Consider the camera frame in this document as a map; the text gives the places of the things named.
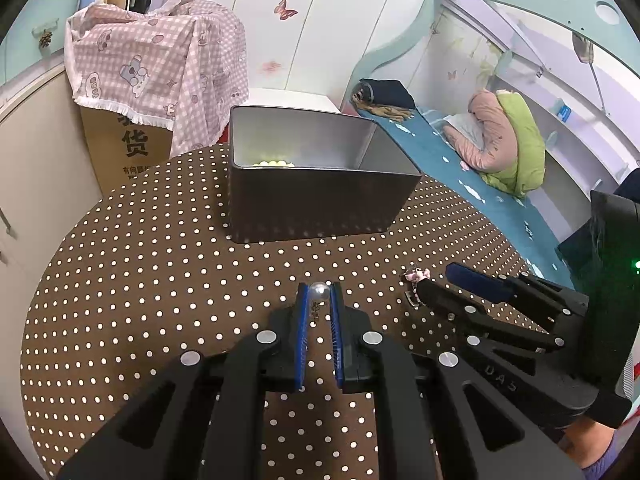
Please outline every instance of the cabinet door handle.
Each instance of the cabinet door handle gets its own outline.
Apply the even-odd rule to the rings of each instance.
[[[4,216],[4,213],[2,212],[2,208],[0,208],[0,218],[2,219],[2,222],[4,222],[4,225],[6,227],[6,233],[8,235],[11,234],[11,224],[9,224],[9,221],[6,219],[6,216]]]

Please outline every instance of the brown tablecloth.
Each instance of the brown tablecloth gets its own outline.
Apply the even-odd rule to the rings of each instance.
[[[48,474],[186,348],[215,354],[292,303],[297,283],[341,280],[345,302],[415,352],[455,348],[455,328],[403,295],[401,266],[452,261],[526,270],[491,222],[424,177],[385,234],[235,244],[227,235],[227,148],[186,153],[101,200],[62,241],[31,303],[22,342],[24,409]],[[535,328],[504,304],[493,316]],[[370,394],[341,395],[330,325],[312,323],[305,391],[268,394],[262,477],[375,479]]]

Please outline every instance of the red butterfly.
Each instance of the red butterfly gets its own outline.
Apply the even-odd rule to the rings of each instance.
[[[273,10],[274,14],[279,14],[281,20],[288,20],[291,16],[295,16],[298,11],[287,9],[287,0],[282,0]]]

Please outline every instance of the storage box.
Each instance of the storage box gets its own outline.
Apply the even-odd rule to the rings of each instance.
[[[80,107],[84,136],[103,195],[169,158],[173,133],[108,110]]]
[[[235,107],[229,143],[236,243],[383,232],[422,176],[382,127],[360,117]],[[254,166],[272,160],[295,167]]]

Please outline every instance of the purple sleeve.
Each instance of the purple sleeve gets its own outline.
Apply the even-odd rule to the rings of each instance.
[[[604,455],[589,467],[586,467],[582,470],[584,472],[584,478],[586,480],[598,480],[602,475],[604,475],[605,471],[609,469],[611,464],[613,464],[613,461],[618,456],[614,441],[615,437],[611,439],[611,444],[609,444],[609,447],[607,447]]]

